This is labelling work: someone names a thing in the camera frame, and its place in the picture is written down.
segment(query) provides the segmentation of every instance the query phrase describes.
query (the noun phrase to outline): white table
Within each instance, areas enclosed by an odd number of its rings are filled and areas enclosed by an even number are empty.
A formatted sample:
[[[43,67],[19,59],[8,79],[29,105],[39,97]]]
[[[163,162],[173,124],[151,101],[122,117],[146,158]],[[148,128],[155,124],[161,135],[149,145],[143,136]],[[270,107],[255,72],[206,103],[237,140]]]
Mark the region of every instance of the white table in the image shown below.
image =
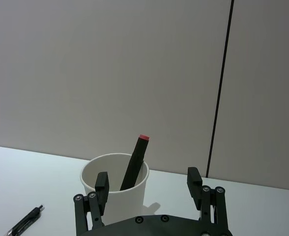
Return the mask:
[[[0,236],[30,210],[45,205],[24,236],[75,236],[73,196],[84,193],[79,174],[86,160],[0,147]],[[289,236],[289,190],[203,179],[226,189],[234,236]],[[150,171],[144,214],[197,219],[186,175]]]

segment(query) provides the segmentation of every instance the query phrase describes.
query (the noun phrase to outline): marker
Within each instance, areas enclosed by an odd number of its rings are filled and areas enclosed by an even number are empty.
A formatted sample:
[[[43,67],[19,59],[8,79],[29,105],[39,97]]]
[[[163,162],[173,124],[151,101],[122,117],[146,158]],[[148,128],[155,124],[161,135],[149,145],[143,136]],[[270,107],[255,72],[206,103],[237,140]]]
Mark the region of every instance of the marker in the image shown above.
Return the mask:
[[[41,216],[41,211],[44,210],[43,205],[34,208],[29,214],[27,214],[22,220],[19,221],[11,230],[9,230],[4,236],[19,236],[30,225],[32,225]]]
[[[131,155],[127,171],[120,190],[126,190],[135,186],[141,165],[144,162],[145,150],[149,143],[149,137],[141,134],[137,140],[133,154]]]

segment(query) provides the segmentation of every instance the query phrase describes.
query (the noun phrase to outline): cup rim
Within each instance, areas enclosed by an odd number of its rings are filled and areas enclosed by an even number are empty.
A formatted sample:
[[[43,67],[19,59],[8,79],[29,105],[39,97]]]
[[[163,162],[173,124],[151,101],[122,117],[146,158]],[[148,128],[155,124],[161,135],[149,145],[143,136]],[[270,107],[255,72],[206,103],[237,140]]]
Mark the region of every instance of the cup rim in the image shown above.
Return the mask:
[[[87,183],[82,179],[82,173],[83,173],[85,167],[86,167],[90,162],[92,162],[92,161],[94,161],[94,160],[96,160],[96,159],[102,158],[102,157],[104,157],[104,156],[109,156],[109,155],[128,155],[128,156],[131,156],[131,154],[121,153],[121,152],[108,153],[108,154],[104,154],[104,155],[98,156],[98,157],[96,157],[96,158],[88,161],[88,162],[82,167],[81,172],[80,172],[80,181],[81,181],[81,183],[84,185],[84,187],[86,187],[86,188],[88,188],[88,189],[91,189],[91,191],[95,191],[94,188],[92,188],[91,186],[87,185]],[[135,186],[132,187],[132,188],[128,188],[128,189],[125,189],[125,190],[122,190],[122,191],[110,191],[109,194],[119,194],[119,193],[125,193],[125,192],[128,192],[128,191],[132,191],[132,190],[136,189],[137,187],[141,186],[142,184],[144,184],[144,183],[146,182],[146,180],[148,179],[148,177],[149,177],[149,166],[148,166],[148,164],[147,164],[145,161],[144,161],[144,166],[145,166],[147,172],[146,172],[146,175],[145,175],[144,179],[143,179],[140,183],[138,183],[137,185],[135,185]]]

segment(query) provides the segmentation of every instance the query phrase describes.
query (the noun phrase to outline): red marker cap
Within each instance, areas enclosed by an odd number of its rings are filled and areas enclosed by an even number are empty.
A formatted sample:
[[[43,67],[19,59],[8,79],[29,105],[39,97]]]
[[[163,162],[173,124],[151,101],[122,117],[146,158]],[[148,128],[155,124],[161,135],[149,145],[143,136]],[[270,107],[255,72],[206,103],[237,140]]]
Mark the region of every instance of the red marker cap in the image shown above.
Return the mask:
[[[144,139],[144,140],[147,140],[147,141],[149,141],[149,136],[146,136],[146,135],[143,135],[143,134],[141,134],[141,135],[139,135],[139,138],[141,138],[141,139]]]

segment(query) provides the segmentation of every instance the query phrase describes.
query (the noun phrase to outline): screw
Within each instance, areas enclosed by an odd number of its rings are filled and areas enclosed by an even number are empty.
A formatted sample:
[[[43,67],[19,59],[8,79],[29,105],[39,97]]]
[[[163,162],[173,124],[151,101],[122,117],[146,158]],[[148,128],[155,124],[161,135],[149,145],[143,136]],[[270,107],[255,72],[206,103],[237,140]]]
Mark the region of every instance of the screw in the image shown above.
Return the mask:
[[[144,219],[141,216],[137,216],[135,221],[137,224],[141,224],[144,221]]]
[[[224,192],[223,188],[217,188],[217,191],[218,191],[219,193],[223,193],[223,192]]]
[[[168,217],[167,215],[162,215],[162,216],[161,216],[161,220],[162,220],[163,222],[168,222],[168,221],[169,221],[169,217]]]
[[[95,193],[90,193],[90,195],[89,195],[90,198],[94,198],[95,196],[96,196]]]
[[[202,189],[203,189],[203,191],[205,191],[205,192],[208,192],[208,191],[210,190],[209,187],[207,187],[207,186],[203,187]]]

